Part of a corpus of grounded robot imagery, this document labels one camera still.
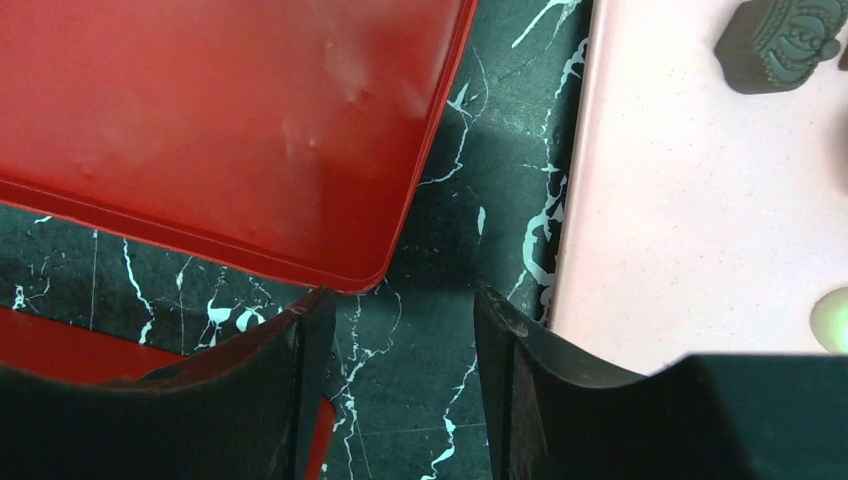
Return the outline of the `red tin lid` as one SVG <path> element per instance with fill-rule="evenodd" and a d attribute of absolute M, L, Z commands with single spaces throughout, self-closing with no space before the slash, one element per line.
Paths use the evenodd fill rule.
<path fill-rule="evenodd" d="M 5 1 L 1 199 L 270 279 L 386 273 L 473 1 Z"/>

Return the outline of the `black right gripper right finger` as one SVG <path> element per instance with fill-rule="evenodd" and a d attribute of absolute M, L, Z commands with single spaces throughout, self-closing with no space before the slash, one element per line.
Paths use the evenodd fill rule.
<path fill-rule="evenodd" d="M 847 360 L 694 354 L 644 376 L 474 298 L 496 479 L 843 479 Z"/>

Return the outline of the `pink plastic tray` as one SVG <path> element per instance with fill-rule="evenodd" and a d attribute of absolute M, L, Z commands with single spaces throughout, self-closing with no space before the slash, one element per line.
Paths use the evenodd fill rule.
<path fill-rule="evenodd" d="M 743 95 L 714 45 L 733 1 L 598 1 L 552 330 L 648 374 L 690 352 L 831 353 L 847 288 L 847 62 Z"/>

